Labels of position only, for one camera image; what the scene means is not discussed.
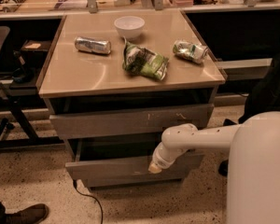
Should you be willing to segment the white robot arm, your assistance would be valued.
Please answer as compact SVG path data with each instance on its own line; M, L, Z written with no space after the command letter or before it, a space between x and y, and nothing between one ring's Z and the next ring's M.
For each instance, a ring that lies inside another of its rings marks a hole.
M280 224L280 112L242 124L199 130L166 129L148 170L157 174L190 149L227 149L227 224Z

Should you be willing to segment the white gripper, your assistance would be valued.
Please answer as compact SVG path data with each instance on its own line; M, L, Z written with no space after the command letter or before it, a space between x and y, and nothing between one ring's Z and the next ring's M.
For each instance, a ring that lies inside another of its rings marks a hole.
M162 170L170 168L177 158L177 151L167 147L156 147L152 156L152 163L148 170L152 174L159 174Z

